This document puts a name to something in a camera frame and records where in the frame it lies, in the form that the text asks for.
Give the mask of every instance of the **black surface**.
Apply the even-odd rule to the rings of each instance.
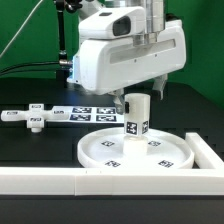
[[[145,83],[126,90],[149,93]],[[30,103],[113,106],[109,96],[90,96],[64,89],[55,80],[2,79],[0,110],[28,109]],[[0,165],[79,167],[78,140],[111,125],[47,123],[32,134],[25,122],[0,122]],[[224,111],[183,84],[168,83],[164,100],[151,103],[150,127],[180,137],[196,131],[223,158]],[[181,223],[221,224],[224,198],[208,196],[0,196],[0,223]]]

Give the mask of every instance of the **circular tray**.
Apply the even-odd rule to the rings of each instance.
[[[123,154],[124,128],[92,132],[78,143],[78,160],[86,168],[192,168],[194,153],[182,138],[149,129],[147,154],[130,158]]]

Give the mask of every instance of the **plastic part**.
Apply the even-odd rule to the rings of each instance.
[[[135,138],[124,137],[123,154],[124,156],[136,158],[146,156],[148,151],[148,139],[144,136]]]
[[[43,104],[30,104],[27,111],[2,111],[2,121],[22,121],[27,120],[27,128],[32,132],[41,132],[44,128],[44,120],[66,120],[69,113],[64,110],[44,110]]]
[[[148,132],[150,96],[141,93],[125,95],[125,102],[129,105],[129,113],[124,116],[125,134],[141,136]]]
[[[201,169],[224,169],[223,161],[197,133],[187,133],[186,142],[195,153],[195,162]]]
[[[148,142],[147,154],[133,159],[123,153],[124,137],[123,128],[104,129],[84,136],[78,143],[79,162],[86,168],[134,170],[193,166],[194,153],[183,139],[175,135],[149,129],[145,134]]]
[[[192,145],[202,140],[190,135]],[[205,142],[198,146],[194,151],[202,160],[199,152],[212,149]],[[217,169],[0,167],[0,195],[224,195],[222,164]]]

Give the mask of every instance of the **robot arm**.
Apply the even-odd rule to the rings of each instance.
[[[149,18],[152,11],[161,14],[161,7],[156,11],[152,6],[163,1],[146,2],[151,4],[103,8],[80,23],[80,37],[86,39],[79,51],[85,89],[101,95],[183,68],[186,50],[181,21],[166,22],[164,29],[162,17]]]

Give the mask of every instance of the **green wall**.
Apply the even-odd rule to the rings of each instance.
[[[0,52],[15,34],[38,0],[0,1]],[[191,85],[224,108],[224,1],[167,0],[167,12],[183,20],[187,63],[183,70],[170,74],[169,80]],[[78,47],[77,15],[66,13],[68,54]],[[0,59],[0,69],[23,62],[57,60],[57,17],[53,0],[45,0],[14,44]],[[53,72],[26,74],[54,77]]]

